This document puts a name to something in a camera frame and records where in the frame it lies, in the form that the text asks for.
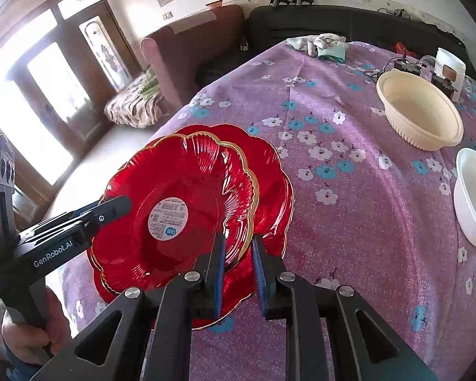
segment floor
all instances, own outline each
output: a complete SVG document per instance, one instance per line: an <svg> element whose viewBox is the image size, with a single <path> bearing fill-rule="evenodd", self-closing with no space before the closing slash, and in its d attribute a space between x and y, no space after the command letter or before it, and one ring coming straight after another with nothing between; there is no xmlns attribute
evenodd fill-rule
<svg viewBox="0 0 476 381"><path fill-rule="evenodd" d="M95 147L88 153L76 170L62 186L45 219L57 216L63 212L78 209L98 200L103 194L109 179L130 159L133 154L148 143L155 132L162 127L166 120L146 129L135 129L127 125L113 127ZM58 271L53 271L46 277L46 284L62 301L62 289ZM69 317L62 302L64 314ZM77 334L71 320L71 331Z"/></svg>

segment white bowl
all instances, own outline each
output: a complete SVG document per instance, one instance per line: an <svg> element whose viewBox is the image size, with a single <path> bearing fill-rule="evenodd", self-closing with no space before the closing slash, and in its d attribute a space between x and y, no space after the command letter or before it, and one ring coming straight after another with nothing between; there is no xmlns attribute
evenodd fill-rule
<svg viewBox="0 0 476 381"><path fill-rule="evenodd" d="M411 145L435 151L462 140L463 124L457 109L424 78L394 69L384 73L376 87L391 127Z"/></svg>
<svg viewBox="0 0 476 381"><path fill-rule="evenodd" d="M466 148L458 152L457 173L455 212L464 235L476 246L476 151Z"/></svg>

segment glass door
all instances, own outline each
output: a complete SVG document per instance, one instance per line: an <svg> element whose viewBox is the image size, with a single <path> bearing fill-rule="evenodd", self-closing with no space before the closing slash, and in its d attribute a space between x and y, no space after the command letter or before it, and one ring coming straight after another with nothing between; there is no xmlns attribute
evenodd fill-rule
<svg viewBox="0 0 476 381"><path fill-rule="evenodd" d="M49 0L3 39L0 133L16 154L21 226L42 217L140 70L106 0Z"/></svg>

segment stack of red plates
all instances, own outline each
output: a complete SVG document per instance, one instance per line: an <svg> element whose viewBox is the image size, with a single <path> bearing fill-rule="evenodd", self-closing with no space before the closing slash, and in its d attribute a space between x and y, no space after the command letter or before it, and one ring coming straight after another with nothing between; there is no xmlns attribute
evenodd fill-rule
<svg viewBox="0 0 476 381"><path fill-rule="evenodd" d="M221 319L255 289L250 241L283 256L294 194L275 149L229 124L193 125L158 138L109 181L103 200L126 195L127 216L103 227L88 250L94 281L111 302L130 286L165 286L226 237ZM194 328L213 321L194 320Z"/></svg>

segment floral tablecloth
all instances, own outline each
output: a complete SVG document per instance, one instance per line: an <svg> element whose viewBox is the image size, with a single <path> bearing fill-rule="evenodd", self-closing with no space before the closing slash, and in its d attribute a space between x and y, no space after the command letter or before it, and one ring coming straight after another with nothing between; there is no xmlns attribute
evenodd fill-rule
<svg viewBox="0 0 476 381"><path fill-rule="evenodd" d="M476 356L476 248L453 208L455 158L476 150L476 84L457 108L465 135L425 152L389 125L364 74L394 54L351 43L346 63L280 43L201 90L156 137L189 124L231 123L274 145L295 189L285 264L314 284L354 286L441 380ZM105 306L85 255L62 272L79 328ZM285 329L254 297L192 336L191 380L281 380Z"/></svg>

